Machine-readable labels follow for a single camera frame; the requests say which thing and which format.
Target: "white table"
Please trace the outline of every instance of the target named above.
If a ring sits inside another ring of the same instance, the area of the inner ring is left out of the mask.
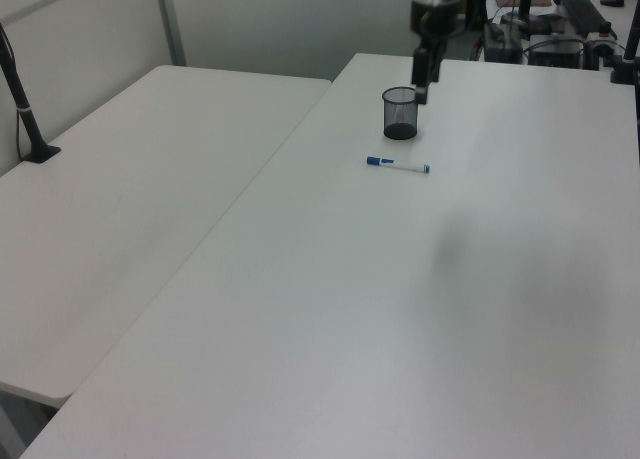
[[[632,90],[445,61],[393,142],[410,69],[354,58],[24,459],[640,450]]]
[[[0,178],[0,389],[60,406],[328,86],[160,67]]]

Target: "white wall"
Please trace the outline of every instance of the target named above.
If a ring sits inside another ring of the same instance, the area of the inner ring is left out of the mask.
[[[5,30],[47,142],[155,66],[171,63],[158,0],[60,0]],[[28,152],[24,129],[21,136]],[[17,162],[15,104],[0,75],[0,175]]]
[[[409,56],[409,0],[173,0],[189,66],[333,80],[356,52]]]

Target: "black cable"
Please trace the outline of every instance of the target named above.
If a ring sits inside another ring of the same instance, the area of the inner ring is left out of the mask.
[[[511,40],[511,34],[513,33],[513,23],[515,22],[513,20],[513,13],[516,10],[516,0],[510,0],[510,1],[512,1],[512,3],[511,3],[511,22],[509,23],[509,42],[513,42]],[[507,48],[507,41],[506,41],[506,38],[505,38],[504,42],[502,43],[502,54],[503,54],[503,57],[504,57],[504,50],[506,48]]]
[[[510,1],[513,1],[513,4],[515,5],[516,0],[508,0],[508,1],[507,1],[507,4],[509,4],[509,2],[510,2]],[[494,19],[496,18],[496,16],[497,16],[497,15],[498,15],[498,13],[500,12],[500,9],[504,9],[504,7],[505,7],[505,6],[500,6],[500,7],[498,8],[498,10],[496,11],[496,13],[495,13],[495,14],[493,15],[493,17],[491,18],[491,20],[490,20],[490,21],[488,21],[488,22],[489,22],[489,24],[493,23]]]
[[[18,151],[18,159],[22,162],[22,153],[20,152],[20,113],[16,109],[16,150]]]
[[[534,49],[538,49],[539,47],[544,47],[544,46],[550,46],[553,44],[561,44],[563,42],[577,42],[580,44],[584,44],[585,41],[583,41],[582,39],[571,39],[571,38],[566,38],[566,39],[552,39],[549,41],[542,41],[542,42],[538,42],[537,44],[534,44],[533,46],[529,46],[526,49],[522,50],[523,54],[526,54],[529,51],[532,51]]]

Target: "marker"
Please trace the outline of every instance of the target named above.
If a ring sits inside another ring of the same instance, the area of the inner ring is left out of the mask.
[[[372,166],[393,167],[394,169],[402,169],[405,171],[416,171],[429,174],[429,166],[426,164],[409,164],[408,162],[398,162],[393,159],[381,159],[379,157],[367,157],[367,164]]]

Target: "black mesh pencil cup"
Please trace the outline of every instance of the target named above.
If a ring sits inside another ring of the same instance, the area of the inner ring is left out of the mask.
[[[418,133],[418,104],[411,87],[392,87],[382,93],[384,135],[389,139],[411,139]]]

